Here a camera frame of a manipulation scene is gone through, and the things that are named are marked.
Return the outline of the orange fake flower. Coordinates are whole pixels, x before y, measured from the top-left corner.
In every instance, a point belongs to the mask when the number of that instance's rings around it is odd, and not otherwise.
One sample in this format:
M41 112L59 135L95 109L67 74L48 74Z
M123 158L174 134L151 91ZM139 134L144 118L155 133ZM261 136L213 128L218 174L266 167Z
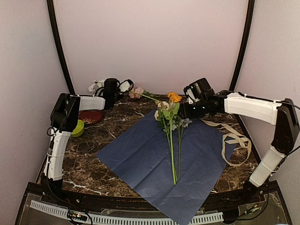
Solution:
M175 92L169 92L168 93L169 98L169 114L168 117L169 121L169 147L171 152L171 164L172 164L172 177L173 177L173 184L176 185L178 178L177 178L177 172L175 168L175 158L174 158L174 144L173 144L173 131L177 130L178 133L178 173L180 175L180 155L181 155L181 140L182 140L182 133L183 133L183 127L181 124L181 118L178 115L179 113L179 107L180 107L180 101L182 100L182 97L176 94Z

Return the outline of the pink fake flower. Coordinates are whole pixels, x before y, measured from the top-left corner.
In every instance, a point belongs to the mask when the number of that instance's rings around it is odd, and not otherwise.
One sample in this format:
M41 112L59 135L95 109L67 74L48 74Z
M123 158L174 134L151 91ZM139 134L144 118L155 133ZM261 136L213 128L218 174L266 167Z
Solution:
M133 88L129 92L129 97L130 98L137 98L137 99L140 99L141 97L144 97L144 98L148 98L150 100L153 100L155 103L157 103L159 101L158 98L160 97L160 95L155 95L153 93L150 93L150 92L146 91L142 87L137 87L137 88Z

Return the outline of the blue wrapping paper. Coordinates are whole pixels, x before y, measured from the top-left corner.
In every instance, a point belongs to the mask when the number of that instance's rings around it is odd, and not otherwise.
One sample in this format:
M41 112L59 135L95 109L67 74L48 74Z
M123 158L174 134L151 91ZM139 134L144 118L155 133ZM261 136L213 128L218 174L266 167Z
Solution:
M188 224L214 188L226 162L223 134L194 119L184 129L178 175L178 134L173 134L175 168L165 133L151 111L97 153L97 157L135 192L180 225ZM226 145L230 159L234 145Z

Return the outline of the light blue fake flower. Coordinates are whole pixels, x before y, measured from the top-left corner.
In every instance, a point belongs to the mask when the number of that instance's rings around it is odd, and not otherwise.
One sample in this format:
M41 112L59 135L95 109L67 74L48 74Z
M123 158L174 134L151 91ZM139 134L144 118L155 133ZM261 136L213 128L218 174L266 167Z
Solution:
M182 119L181 117L177 117L175 120L175 126L178 132L178 175L180 176L180 168L181 168L181 145L184 129L187 128L192 123L192 120L189 118Z

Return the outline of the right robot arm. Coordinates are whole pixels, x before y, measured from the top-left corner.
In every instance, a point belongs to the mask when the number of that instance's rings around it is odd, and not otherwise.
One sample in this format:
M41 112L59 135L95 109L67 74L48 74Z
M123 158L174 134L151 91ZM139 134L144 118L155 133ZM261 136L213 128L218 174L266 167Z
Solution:
M296 113L298 106L289 98L282 101L269 100L231 90L215 93L206 78L191 83L183 91L187 101L181 104L180 113L185 118L200 118L208 113L228 113L254 118L275 126L270 149L249 177L250 185L239 194L243 203L250 203L257 196L256 188L297 150L295 144L300 133Z

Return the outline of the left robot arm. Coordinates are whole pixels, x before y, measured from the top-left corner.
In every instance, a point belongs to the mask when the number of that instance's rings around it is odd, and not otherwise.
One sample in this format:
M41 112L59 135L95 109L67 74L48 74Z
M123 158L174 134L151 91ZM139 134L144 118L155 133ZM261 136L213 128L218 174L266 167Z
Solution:
M60 94L50 116L50 144L44 169L47 179L58 181L63 177L65 149L71 133L78 124L79 112L112 109L126 91L120 87L121 83L116 78L108 78L94 95Z

